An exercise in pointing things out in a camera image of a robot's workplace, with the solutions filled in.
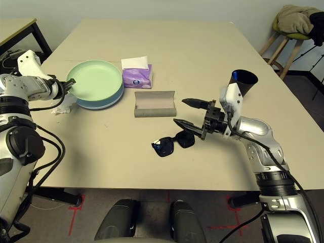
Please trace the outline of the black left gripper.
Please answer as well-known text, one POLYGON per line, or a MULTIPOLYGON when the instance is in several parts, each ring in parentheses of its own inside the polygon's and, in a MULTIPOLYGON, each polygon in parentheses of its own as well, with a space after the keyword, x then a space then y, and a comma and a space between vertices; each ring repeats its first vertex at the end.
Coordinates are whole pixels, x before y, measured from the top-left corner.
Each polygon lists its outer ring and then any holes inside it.
POLYGON ((49 77, 51 78, 49 82, 52 84, 51 99, 53 100, 63 99, 66 94, 65 88, 71 88, 76 83, 73 78, 64 83, 59 81, 55 75, 50 74, 49 77))

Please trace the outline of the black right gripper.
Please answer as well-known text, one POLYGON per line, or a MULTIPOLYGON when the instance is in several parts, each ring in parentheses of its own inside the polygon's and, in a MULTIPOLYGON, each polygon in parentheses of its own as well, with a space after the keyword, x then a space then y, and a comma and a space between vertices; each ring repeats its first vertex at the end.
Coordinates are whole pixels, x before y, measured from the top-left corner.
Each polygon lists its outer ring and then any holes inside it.
POLYGON ((186 105, 197 108, 197 109, 206 109, 206 114, 202 128, 195 126, 193 123, 184 120, 174 118, 173 121, 181 127, 183 130, 192 133, 193 135, 198 136, 200 139, 204 140, 207 133, 220 133, 224 134, 227 128, 227 122, 225 119, 225 113, 221 111, 220 108, 216 107, 216 100, 204 101, 194 98, 186 98, 182 100, 186 105))

